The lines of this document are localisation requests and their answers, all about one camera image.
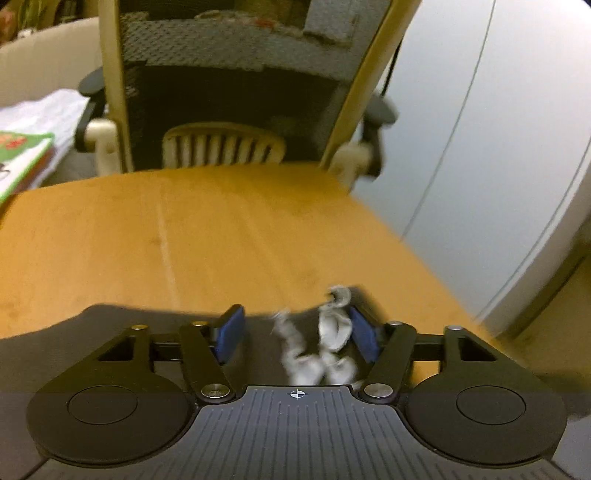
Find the beige mesh office chair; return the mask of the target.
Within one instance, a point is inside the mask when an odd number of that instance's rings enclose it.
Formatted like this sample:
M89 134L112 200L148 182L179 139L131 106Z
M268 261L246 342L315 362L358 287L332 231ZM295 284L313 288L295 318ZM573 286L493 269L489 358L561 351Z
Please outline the beige mesh office chair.
M103 1L75 148L101 175L313 162L347 188L384 167L377 87L415 1Z

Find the green cartoon zipper storage bag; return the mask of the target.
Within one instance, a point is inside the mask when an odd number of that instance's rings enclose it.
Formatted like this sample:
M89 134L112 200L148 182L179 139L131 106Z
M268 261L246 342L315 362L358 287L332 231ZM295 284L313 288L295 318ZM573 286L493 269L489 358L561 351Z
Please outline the green cartoon zipper storage bag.
M1 204L27 187L53 155L55 136L1 132Z

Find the beige sofa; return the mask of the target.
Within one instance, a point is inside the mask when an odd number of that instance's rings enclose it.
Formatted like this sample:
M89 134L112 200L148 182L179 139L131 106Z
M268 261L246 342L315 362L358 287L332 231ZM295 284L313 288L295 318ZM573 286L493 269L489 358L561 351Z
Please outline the beige sofa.
M1 47L3 107L38 100L55 90L76 89L102 66L96 17L38 31Z

